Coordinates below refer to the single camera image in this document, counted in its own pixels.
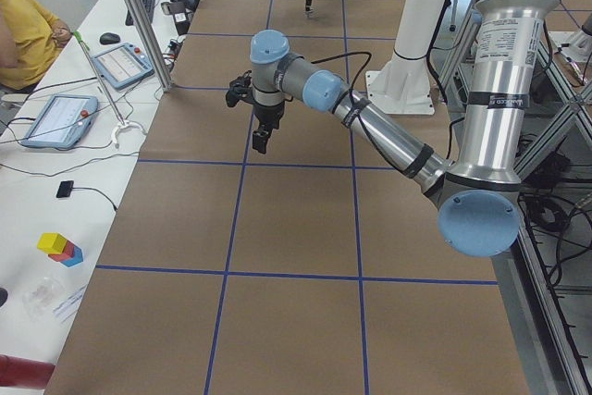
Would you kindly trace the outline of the chrome tee valve fitting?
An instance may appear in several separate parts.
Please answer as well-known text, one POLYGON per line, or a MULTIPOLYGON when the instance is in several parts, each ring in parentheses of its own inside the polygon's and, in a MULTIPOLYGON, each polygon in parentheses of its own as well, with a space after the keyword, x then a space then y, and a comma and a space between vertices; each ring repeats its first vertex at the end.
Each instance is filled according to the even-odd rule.
POLYGON ((316 14, 315 11, 313 9, 310 10, 305 10, 304 14, 306 16, 307 19, 315 19, 316 18, 316 14))

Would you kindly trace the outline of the far teach pendant tablet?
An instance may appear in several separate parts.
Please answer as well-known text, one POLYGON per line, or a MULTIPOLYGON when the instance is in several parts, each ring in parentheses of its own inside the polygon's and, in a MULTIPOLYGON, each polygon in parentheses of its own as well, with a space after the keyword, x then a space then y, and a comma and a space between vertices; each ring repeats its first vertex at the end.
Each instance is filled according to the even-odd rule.
POLYGON ((154 73, 148 55, 132 43, 121 43, 109 48, 92 56, 92 61, 107 82, 118 91, 154 73))

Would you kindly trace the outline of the teach pendant tablet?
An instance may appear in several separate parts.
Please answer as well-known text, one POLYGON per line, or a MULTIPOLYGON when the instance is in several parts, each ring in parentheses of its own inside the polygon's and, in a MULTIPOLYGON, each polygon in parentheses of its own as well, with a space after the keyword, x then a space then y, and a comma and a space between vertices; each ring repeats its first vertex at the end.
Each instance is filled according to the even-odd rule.
POLYGON ((107 82, 118 91, 154 73, 148 55, 132 43, 121 43, 109 48, 92 56, 92 61, 107 82))
POLYGON ((19 143, 27 148, 73 148, 90 129, 98 105, 95 96, 54 94, 19 143))

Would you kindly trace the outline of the black computer mouse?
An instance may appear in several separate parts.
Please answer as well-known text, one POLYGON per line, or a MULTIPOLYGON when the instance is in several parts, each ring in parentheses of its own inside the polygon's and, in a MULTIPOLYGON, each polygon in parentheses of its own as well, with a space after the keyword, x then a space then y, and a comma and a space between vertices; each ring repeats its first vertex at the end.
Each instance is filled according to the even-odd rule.
POLYGON ((99 37, 99 43, 101 45, 109 45, 109 44, 115 44, 115 43, 120 43, 120 42, 121 42, 120 36, 116 33, 113 33, 113 32, 105 32, 99 37))

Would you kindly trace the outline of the near teach pendant tablet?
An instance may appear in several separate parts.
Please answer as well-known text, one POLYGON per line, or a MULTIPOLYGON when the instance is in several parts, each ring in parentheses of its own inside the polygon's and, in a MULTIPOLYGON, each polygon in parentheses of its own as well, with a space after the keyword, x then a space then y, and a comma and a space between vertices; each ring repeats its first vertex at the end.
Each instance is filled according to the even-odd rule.
POLYGON ((73 148, 90 129, 98 105, 95 96, 54 94, 19 143, 27 148, 73 148))

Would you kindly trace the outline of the small black box sensor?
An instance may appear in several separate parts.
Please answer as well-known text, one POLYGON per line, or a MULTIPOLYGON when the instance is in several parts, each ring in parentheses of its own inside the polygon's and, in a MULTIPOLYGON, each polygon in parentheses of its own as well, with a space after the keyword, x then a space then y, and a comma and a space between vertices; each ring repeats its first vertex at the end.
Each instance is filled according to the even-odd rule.
POLYGON ((68 198, 74 189, 74 181, 73 180, 63 180, 60 182, 55 197, 57 199, 65 199, 68 198))

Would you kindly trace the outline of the metal rod stand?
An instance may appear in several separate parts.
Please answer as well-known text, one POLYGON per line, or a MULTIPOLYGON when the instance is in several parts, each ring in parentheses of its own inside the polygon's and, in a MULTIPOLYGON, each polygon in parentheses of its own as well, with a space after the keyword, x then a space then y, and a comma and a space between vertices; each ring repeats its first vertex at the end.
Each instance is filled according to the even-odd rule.
POLYGON ((99 71, 98 67, 93 63, 93 60, 92 60, 91 55, 89 53, 89 47, 86 44, 86 42, 83 41, 80 33, 78 31, 74 31, 72 33, 72 35, 73 35, 74 39, 77 41, 77 43, 79 44, 85 58, 87 59, 89 65, 90 65, 90 67, 91 67, 91 69, 92 69, 92 71, 99 83, 99 89, 100 89, 101 93, 107 99, 110 107, 112 108, 112 110, 117 118, 117 124, 111 132, 111 142, 115 145, 116 148, 118 148, 119 147, 118 136, 119 136, 119 133, 123 130, 138 129, 141 131, 142 135, 146 136, 147 130, 144 128, 144 126, 140 122, 124 118, 122 113, 117 108, 117 104, 105 84, 104 77, 101 74, 101 72, 99 71))

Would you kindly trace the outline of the yellow red blue blocks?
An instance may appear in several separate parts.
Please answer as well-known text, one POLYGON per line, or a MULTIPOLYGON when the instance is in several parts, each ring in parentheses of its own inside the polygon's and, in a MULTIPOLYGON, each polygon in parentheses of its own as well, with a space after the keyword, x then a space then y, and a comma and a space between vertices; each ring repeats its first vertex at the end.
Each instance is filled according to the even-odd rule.
POLYGON ((57 232, 43 233, 38 240, 37 249, 66 267, 73 267, 83 262, 82 249, 57 232))

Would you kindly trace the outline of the person in yellow shirt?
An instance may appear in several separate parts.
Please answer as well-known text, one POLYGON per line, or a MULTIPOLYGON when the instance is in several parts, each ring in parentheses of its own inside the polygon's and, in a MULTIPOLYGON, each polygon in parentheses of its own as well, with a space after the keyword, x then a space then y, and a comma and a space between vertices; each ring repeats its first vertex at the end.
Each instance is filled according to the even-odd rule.
POLYGON ((1 0, 1 85, 32 91, 71 37, 66 22, 37 0, 1 0))

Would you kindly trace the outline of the clear plastic bag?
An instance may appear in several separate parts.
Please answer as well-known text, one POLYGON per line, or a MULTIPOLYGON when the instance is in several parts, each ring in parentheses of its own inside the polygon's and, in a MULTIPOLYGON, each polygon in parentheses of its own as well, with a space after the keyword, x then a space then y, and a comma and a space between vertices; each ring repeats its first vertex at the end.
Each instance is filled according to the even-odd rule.
POLYGON ((21 300, 31 321, 37 321, 51 310, 64 293, 63 285, 53 277, 39 278, 23 294, 21 300))

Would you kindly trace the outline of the red cylinder bottle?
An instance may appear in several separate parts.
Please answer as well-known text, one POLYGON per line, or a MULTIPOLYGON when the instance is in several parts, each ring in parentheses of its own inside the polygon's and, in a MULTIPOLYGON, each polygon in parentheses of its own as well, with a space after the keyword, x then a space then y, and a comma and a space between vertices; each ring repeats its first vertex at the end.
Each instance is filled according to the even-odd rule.
POLYGON ((1 355, 1 386, 45 389, 56 366, 51 363, 1 355))

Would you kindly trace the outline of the white pedestal column base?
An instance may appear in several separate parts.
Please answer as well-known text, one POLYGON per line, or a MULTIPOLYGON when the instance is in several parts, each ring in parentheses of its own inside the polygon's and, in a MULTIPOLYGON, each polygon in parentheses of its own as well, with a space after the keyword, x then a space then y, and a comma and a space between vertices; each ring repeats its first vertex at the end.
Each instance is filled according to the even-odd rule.
POLYGON ((447 0, 405 0, 392 58, 366 73, 369 99, 390 115, 432 115, 428 52, 447 0))

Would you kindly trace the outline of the aluminium frame post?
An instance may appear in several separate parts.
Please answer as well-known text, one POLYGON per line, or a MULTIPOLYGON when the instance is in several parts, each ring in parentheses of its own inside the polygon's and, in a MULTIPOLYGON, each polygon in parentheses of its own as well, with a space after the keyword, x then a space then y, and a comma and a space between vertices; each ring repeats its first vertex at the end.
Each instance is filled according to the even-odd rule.
POLYGON ((154 73, 160 82, 162 91, 167 93, 172 87, 172 79, 154 34, 152 23, 148 22, 140 0, 124 0, 124 2, 133 18, 134 26, 140 35, 144 50, 152 61, 154 73))

